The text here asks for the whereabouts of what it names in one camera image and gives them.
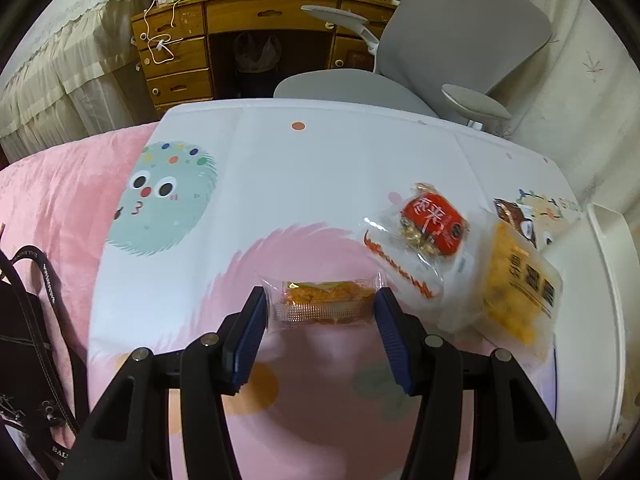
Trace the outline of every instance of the black bag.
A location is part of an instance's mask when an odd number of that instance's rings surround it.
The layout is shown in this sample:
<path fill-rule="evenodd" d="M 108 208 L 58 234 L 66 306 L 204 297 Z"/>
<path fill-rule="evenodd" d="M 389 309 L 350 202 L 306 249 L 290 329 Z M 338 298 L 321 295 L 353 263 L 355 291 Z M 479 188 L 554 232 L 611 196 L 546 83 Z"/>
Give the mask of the black bag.
<path fill-rule="evenodd" d="M 69 352 L 75 416 L 66 402 L 53 362 L 40 300 L 25 290 L 14 268 L 15 262 L 25 258 L 33 260 L 40 269 Z M 11 426 L 24 434 L 34 459 L 49 480 L 54 480 L 68 449 L 53 440 L 50 429 L 66 424 L 74 434 L 80 431 L 89 413 L 86 366 L 65 335 L 62 304 L 54 287 L 57 280 L 44 253 L 25 246 L 9 261 L 0 251 L 0 271 L 0 471 L 3 479 L 40 480 L 11 438 L 6 428 Z M 2 276 L 9 283 L 1 281 Z"/>

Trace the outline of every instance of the lace curtain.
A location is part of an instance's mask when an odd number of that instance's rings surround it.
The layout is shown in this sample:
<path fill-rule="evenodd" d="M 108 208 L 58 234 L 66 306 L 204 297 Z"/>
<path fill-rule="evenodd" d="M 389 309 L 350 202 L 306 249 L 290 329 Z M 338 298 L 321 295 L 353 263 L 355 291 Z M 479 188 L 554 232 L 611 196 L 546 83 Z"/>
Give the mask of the lace curtain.
<path fill-rule="evenodd" d="M 135 70 L 130 28 L 149 2 L 54 0 L 47 7 L 2 72 L 0 145 L 10 162 L 156 120 Z"/>

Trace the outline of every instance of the chair armrest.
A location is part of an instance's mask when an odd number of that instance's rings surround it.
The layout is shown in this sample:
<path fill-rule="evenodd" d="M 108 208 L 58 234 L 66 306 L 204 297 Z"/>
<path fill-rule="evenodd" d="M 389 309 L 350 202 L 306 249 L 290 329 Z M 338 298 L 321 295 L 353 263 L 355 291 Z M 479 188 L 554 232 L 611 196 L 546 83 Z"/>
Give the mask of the chair armrest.
<path fill-rule="evenodd" d="M 348 10 L 334 9 L 333 7 L 323 7 L 319 5 L 303 5 L 300 9 L 318 20 L 335 23 L 336 25 L 352 30 L 359 35 L 365 43 L 367 43 L 367 50 L 369 53 L 373 56 L 376 55 L 380 40 L 378 40 L 373 32 L 366 27 L 367 23 L 369 23 L 367 18 L 364 18 L 359 14 L 349 12 Z"/>
<path fill-rule="evenodd" d="M 507 108 L 488 95 L 456 85 L 442 85 L 442 93 L 457 113 L 469 121 L 487 124 L 495 120 L 509 120 Z"/>

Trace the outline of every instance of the screw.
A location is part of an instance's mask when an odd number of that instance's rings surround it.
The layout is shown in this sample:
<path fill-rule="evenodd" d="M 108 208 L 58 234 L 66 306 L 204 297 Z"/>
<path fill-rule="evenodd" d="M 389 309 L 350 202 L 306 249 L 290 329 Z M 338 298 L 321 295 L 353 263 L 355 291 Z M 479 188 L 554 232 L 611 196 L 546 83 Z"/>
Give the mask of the screw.
<path fill-rule="evenodd" d="M 511 361 L 511 352 L 509 352 L 505 348 L 498 348 L 495 351 L 495 358 L 498 359 L 498 361 L 502 361 L 503 363 L 508 363 L 509 361 Z"/>
<path fill-rule="evenodd" d="M 209 332 L 200 338 L 200 342 L 204 346 L 215 345 L 218 341 L 220 341 L 220 336 L 218 336 L 218 334 L 216 334 L 215 332 Z"/>
<path fill-rule="evenodd" d="M 427 346 L 430 346 L 431 348 L 440 348 L 443 343 L 442 338 L 440 336 L 433 335 L 433 334 L 425 337 L 424 342 L 426 343 Z"/>
<path fill-rule="evenodd" d="M 149 348 L 145 348 L 145 347 L 140 347 L 140 348 L 136 348 L 132 353 L 131 353 L 131 358 L 134 361 L 143 361 L 145 360 L 147 357 L 149 356 Z"/>

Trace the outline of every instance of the white cable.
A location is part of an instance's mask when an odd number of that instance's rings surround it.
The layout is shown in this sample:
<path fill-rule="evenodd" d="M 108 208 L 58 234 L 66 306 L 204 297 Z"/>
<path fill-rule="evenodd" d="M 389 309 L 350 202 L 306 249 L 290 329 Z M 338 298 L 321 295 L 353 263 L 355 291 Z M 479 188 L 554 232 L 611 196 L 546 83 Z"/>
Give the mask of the white cable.
<path fill-rule="evenodd" d="M 175 21 L 175 6 L 181 2 L 182 0 L 175 0 L 174 4 L 173 4 L 173 10 L 172 10 L 172 15 L 171 15 L 171 28 L 174 28 L 174 21 Z M 149 26 L 149 22 L 146 20 L 146 16 L 148 15 L 149 11 L 151 9 L 153 9 L 154 5 L 156 4 L 156 0 L 153 0 L 151 2 L 151 5 L 149 6 L 149 8 L 147 10 L 145 10 L 144 13 L 144 20 L 145 20 L 145 24 L 146 24 L 146 44 L 149 47 L 149 53 L 151 54 L 151 59 L 153 60 L 154 64 L 156 65 L 162 65 L 162 63 L 166 63 L 168 61 L 173 61 L 175 59 L 174 53 L 171 52 L 171 50 L 169 50 L 169 48 L 167 47 L 168 44 L 171 43 L 176 43 L 177 41 L 182 41 L 184 38 L 180 38 L 179 40 L 172 40 L 171 39 L 171 35 L 167 34 L 167 33 L 163 33 L 163 34 L 157 34 L 153 37 L 149 37 L 149 35 L 151 34 L 151 28 Z M 151 42 L 152 41 L 157 41 L 158 44 L 156 46 L 152 46 Z M 154 50 L 165 50 L 167 51 L 167 53 L 169 54 L 170 57 L 168 57 L 167 59 L 163 59 L 162 61 L 156 61 L 156 56 L 154 55 Z"/>

